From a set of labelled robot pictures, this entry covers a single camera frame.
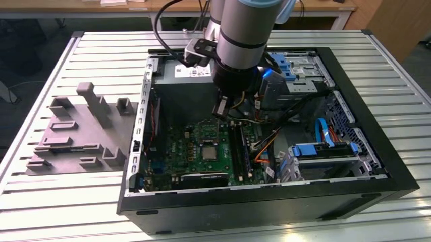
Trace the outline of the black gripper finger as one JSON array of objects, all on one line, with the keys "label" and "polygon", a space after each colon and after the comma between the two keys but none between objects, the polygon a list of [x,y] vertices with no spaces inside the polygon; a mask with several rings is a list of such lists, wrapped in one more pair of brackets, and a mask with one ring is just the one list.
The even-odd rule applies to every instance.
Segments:
[{"label": "black gripper finger", "polygon": [[212,115],[215,118],[227,118],[229,108],[233,104],[233,98],[223,95],[221,91],[217,92],[217,98],[212,109]]}]

